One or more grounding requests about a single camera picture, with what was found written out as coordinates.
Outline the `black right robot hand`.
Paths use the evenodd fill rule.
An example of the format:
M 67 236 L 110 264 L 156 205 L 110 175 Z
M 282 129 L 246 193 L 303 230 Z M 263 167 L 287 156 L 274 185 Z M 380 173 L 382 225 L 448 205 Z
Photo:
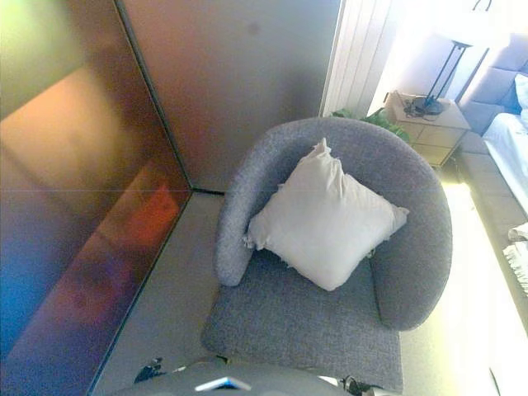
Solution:
M 361 396 L 363 393 L 366 393 L 372 389 L 372 384 L 367 384 L 356 380 L 350 375 L 341 379 L 340 382 L 342 383 L 342 387 L 346 392 L 355 396 Z

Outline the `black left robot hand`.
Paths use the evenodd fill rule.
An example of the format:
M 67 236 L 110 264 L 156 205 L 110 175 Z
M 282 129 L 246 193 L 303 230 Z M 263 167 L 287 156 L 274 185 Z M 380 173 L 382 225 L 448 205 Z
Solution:
M 177 372 L 181 372 L 186 369 L 186 365 L 182 365 L 172 371 L 162 371 L 162 362 L 163 362 L 163 358 L 161 356 L 153 358 L 135 376 L 134 383 L 137 384 L 145 380 L 150 380 L 155 377 L 159 377 L 161 375 L 175 374 Z

